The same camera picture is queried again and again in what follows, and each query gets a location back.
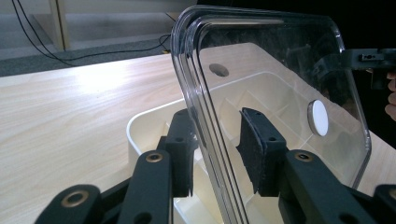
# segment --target transparent plastic lid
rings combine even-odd
[[[288,149],[315,153],[357,187],[371,142],[353,77],[318,72],[343,49],[328,17],[226,7],[180,16],[173,61],[224,222],[255,222],[268,209],[236,149],[244,107],[263,113]]]

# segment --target black wire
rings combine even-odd
[[[165,13],[166,14],[166,16],[168,16],[172,21],[176,21],[175,19],[173,19],[171,16],[169,16],[169,14],[168,13]]]
[[[33,40],[30,38],[30,36],[26,33],[26,30],[25,30],[24,27],[23,27],[23,24],[22,24],[22,21],[21,21],[21,17],[20,17],[20,13],[18,12],[17,6],[15,6],[14,0],[11,0],[11,2],[12,2],[12,6],[14,6],[15,13],[17,14],[18,21],[19,21],[19,23],[20,23],[20,25],[21,25],[21,28],[22,28],[23,32],[25,33],[26,37],[28,38],[29,42],[33,45],[33,47],[35,47],[35,49],[37,49],[41,54],[43,54],[44,56],[46,56],[46,57],[48,57],[48,58],[58,60],[58,61],[60,61],[61,63],[65,63],[65,64],[67,64],[67,65],[69,65],[69,66],[74,66],[74,65],[71,64],[71,63],[64,62],[63,60],[57,58],[55,55],[53,55],[53,54],[44,46],[44,44],[43,44],[43,42],[41,41],[41,39],[38,38],[38,35],[37,35],[37,33],[35,32],[35,29],[33,28],[32,24],[29,22],[29,20],[27,20],[27,16],[26,16],[26,14],[24,13],[23,7],[21,6],[21,2],[18,0],[18,3],[19,3],[19,5],[20,5],[20,7],[21,7],[21,11],[22,11],[23,15],[25,16],[25,19],[28,21],[29,25],[32,27],[33,31],[35,32],[35,35],[37,36],[38,40],[40,41],[40,44],[44,47],[44,49],[46,49],[46,50],[49,52],[49,54],[53,55],[53,57],[50,57],[49,55],[47,55],[46,53],[44,53],[43,51],[41,51],[41,49],[39,49],[39,48],[35,45],[35,43],[34,43]]]
[[[163,42],[161,42],[161,39],[162,39],[164,36],[166,36],[166,38],[165,38],[165,40],[164,40]],[[163,46],[163,48],[164,48],[166,51],[169,51],[169,49],[167,49],[166,46],[163,45],[163,43],[169,38],[169,36],[170,36],[170,35],[163,35],[163,36],[161,36],[161,37],[158,39],[158,41],[160,42],[160,45]]]
[[[11,0],[11,1],[12,1],[12,5],[14,6],[15,12],[16,12],[16,14],[17,14],[18,21],[20,22],[21,28],[22,28],[23,32],[25,33],[26,37],[29,39],[30,43],[35,47],[35,49],[37,49],[37,50],[38,50],[41,54],[43,54],[44,56],[46,56],[46,57],[48,57],[48,58],[51,58],[51,59],[54,59],[54,60],[58,60],[58,61],[60,61],[61,63],[67,64],[67,65],[69,65],[69,66],[75,66],[75,65],[73,65],[73,64],[71,64],[71,63],[67,63],[67,62],[75,61],[75,60],[79,60],[79,59],[83,59],[83,58],[88,58],[88,57],[93,57],[93,56],[98,56],[98,55],[104,55],[104,54],[128,53],[128,52],[141,52],[141,51],[147,51],[147,50],[151,50],[151,49],[156,49],[156,48],[158,48],[158,47],[160,47],[160,46],[162,46],[165,50],[168,50],[168,49],[165,47],[164,43],[166,42],[166,40],[169,38],[170,35],[162,35],[162,36],[159,38],[160,44],[157,45],[157,46],[155,46],[155,47],[148,48],[148,49],[128,49],[128,50],[108,51],[108,52],[102,52],[102,53],[88,54],[88,55],[80,56],[80,57],[77,57],[77,58],[61,59],[61,58],[58,58],[58,57],[57,57],[56,55],[54,55],[53,53],[51,53],[51,52],[44,46],[43,42],[41,41],[41,38],[38,36],[37,32],[35,31],[35,28],[33,27],[32,23],[29,22],[29,20],[28,20],[28,18],[27,18],[27,16],[26,16],[26,13],[25,13],[24,10],[23,10],[23,6],[21,5],[20,0],[17,0],[17,2],[18,2],[19,5],[20,5],[20,8],[21,8],[21,11],[22,11],[22,14],[23,14],[24,18],[25,18],[25,19],[27,20],[27,22],[29,23],[29,26],[32,28],[32,30],[33,30],[33,32],[35,33],[35,36],[36,36],[36,38],[38,39],[38,41],[40,42],[40,44],[41,44],[41,45],[44,47],[44,49],[52,56],[52,57],[51,57],[51,56],[49,56],[48,54],[46,54],[46,53],[44,53],[43,51],[41,51],[41,50],[35,45],[35,43],[32,41],[32,39],[30,38],[30,36],[26,33],[26,30],[24,29],[24,26],[23,26],[23,24],[22,24],[22,22],[21,22],[21,18],[20,18],[19,12],[18,12],[18,10],[17,10],[17,7],[15,6],[14,0]]]

